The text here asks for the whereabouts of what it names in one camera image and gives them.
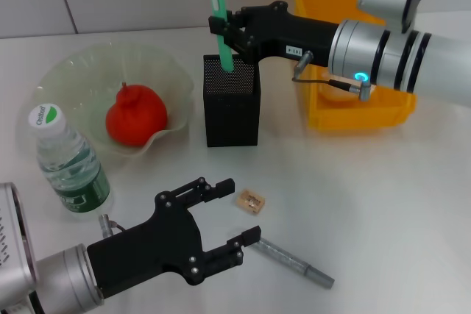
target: clear wavy bowl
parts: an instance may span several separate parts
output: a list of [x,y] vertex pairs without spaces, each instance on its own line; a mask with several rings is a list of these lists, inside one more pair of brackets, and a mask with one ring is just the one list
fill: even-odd
[[[117,143],[106,130],[107,111],[116,102],[123,82],[153,89],[169,115],[166,129],[155,133],[142,147]],[[58,63],[41,80],[27,106],[29,109],[42,103],[57,104],[70,125],[86,136],[98,152],[132,157],[143,154],[155,140],[188,123],[193,88],[190,76],[165,51],[139,43],[106,43]]]

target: blue indicator light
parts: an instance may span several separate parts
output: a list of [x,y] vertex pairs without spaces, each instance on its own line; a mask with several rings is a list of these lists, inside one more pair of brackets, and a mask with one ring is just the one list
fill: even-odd
[[355,80],[366,82],[369,80],[369,76],[367,73],[356,73]]

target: red fruit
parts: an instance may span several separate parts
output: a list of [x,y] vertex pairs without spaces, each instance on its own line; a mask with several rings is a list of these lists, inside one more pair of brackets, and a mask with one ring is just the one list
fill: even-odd
[[116,94],[116,103],[106,115],[106,130],[124,145],[142,146],[167,125],[162,99],[144,85],[129,85]]

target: white bottle cap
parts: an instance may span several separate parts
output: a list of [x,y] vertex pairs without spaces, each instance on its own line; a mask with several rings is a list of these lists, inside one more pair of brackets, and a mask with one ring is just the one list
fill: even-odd
[[55,104],[40,104],[31,111],[28,123],[33,133],[40,139],[53,138],[62,134],[67,127],[62,110]]

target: green marker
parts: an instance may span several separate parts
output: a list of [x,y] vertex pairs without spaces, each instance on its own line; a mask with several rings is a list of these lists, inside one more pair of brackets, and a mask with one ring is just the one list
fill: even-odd
[[[227,21],[226,0],[211,0],[213,15],[223,18]],[[224,37],[218,36],[219,57],[221,58],[221,67],[225,71],[234,71],[233,53],[229,46],[224,44]]]

